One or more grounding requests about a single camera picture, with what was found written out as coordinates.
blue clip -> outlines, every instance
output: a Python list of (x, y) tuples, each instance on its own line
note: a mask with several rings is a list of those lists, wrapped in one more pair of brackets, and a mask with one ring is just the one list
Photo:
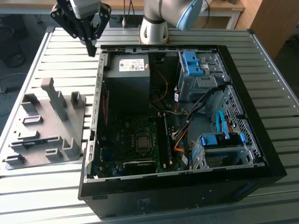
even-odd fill
[(204, 74), (204, 71), (200, 69), (200, 61), (194, 51), (185, 51), (183, 56), (189, 76), (202, 76)]
[(216, 145), (218, 145), (216, 135), (208, 134), (208, 135), (205, 135), (204, 137), (206, 139), (206, 145), (207, 146), (216, 146)]
[(195, 156), (196, 152), (197, 152), (197, 148), (195, 148), (195, 150), (194, 150), (193, 153), (192, 153), (192, 159), (193, 159), (193, 157)]
[(228, 124), (227, 124), (227, 122), (225, 120), (224, 113), (221, 110), (218, 110), (217, 114), (216, 114), (216, 128), (217, 128), (217, 132), (220, 132), (219, 119), (221, 119), (221, 122), (222, 122), (222, 129), (223, 129), (222, 132), (224, 132), (224, 134), (225, 134), (225, 139), (229, 139)]
[(245, 144), (246, 143), (246, 137), (245, 137), (244, 133), (240, 134), (240, 138), (241, 138), (241, 141), (243, 142), (243, 144)]
[(216, 135), (207, 134), (200, 138), (202, 146), (216, 146), (218, 145)]
[(201, 144), (202, 144), (202, 146), (206, 146), (206, 140), (205, 140), (205, 137), (201, 137), (200, 140), (201, 140)]

motherboard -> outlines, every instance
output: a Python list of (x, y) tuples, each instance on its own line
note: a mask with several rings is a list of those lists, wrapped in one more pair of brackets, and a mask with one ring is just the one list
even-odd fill
[(142, 175), (171, 171), (174, 117), (114, 116), (102, 135), (98, 177)]

power supply label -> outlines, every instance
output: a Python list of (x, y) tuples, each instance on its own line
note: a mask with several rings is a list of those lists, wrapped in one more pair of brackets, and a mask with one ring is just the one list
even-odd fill
[(120, 71), (144, 71), (143, 59), (120, 60)]

wooden table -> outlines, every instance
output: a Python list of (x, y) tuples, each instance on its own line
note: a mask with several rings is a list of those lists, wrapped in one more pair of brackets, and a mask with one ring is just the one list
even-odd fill
[[(112, 14), (123, 14), (122, 0), (103, 0), (112, 8)], [(0, 14), (49, 14), (56, 0), (0, 0)], [(143, 0), (133, 0), (135, 14), (143, 14)], [(128, 13), (129, 0), (126, 0), (126, 13)], [(210, 16), (230, 17), (227, 29), (234, 29), (244, 5), (237, 1), (233, 5), (227, 0), (213, 0), (210, 4)], [(205, 10), (200, 16), (207, 16)]]

orange cable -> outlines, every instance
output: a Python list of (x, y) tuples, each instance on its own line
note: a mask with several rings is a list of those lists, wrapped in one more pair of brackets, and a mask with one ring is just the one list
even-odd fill
[(228, 124), (228, 130), (229, 130), (229, 132), (233, 132), (233, 128), (232, 128), (232, 126), (230, 125), (228, 119), (226, 118), (225, 120), (226, 120), (226, 122), (227, 122), (227, 124)]
[(166, 94), (167, 94), (167, 92), (168, 92), (168, 82), (167, 82), (166, 78), (165, 78), (165, 77), (162, 75), (162, 73), (159, 72), (157, 69), (153, 69), (153, 70), (156, 71), (157, 73), (159, 73), (159, 75), (160, 75), (160, 76), (162, 77), (162, 79), (165, 81), (166, 90), (165, 90), (164, 95), (163, 95), (161, 98), (151, 101), (150, 103), (152, 103), (152, 104), (157, 103), (157, 102), (159, 102), (160, 100), (162, 100), (162, 99), (166, 96)]
[(179, 140), (177, 141), (177, 143), (176, 143), (176, 145), (175, 145), (175, 147), (174, 147), (174, 151), (180, 151), (177, 147), (178, 147), (178, 144), (179, 144), (179, 142), (182, 140), (182, 138), (183, 138), (183, 136), (186, 134), (186, 132), (188, 131), (188, 128), (189, 127), (187, 127), (186, 128), (186, 130), (183, 132), (183, 134), (181, 135), (181, 137), (179, 138)]
[(180, 111), (178, 111), (178, 102), (176, 102), (176, 105), (174, 107), (174, 111), (177, 112), (177, 113), (181, 113)]

